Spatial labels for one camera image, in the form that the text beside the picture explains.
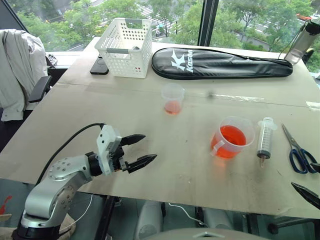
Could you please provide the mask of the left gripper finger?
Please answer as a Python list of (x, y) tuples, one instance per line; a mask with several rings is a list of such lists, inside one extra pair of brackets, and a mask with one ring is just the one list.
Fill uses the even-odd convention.
[(144, 134), (132, 134), (121, 138), (121, 146), (129, 146), (139, 142), (146, 136)]
[(157, 154), (147, 154), (139, 157), (136, 161), (127, 163), (127, 171), (129, 174), (144, 168), (146, 165), (151, 163), (158, 155)]

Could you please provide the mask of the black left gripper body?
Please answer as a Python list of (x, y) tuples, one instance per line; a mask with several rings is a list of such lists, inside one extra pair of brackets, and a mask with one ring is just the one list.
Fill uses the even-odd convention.
[(111, 160), (111, 165), (114, 172), (129, 171), (130, 166), (129, 163), (124, 160), (124, 155), (125, 153), (121, 145), (109, 153), (109, 159)]

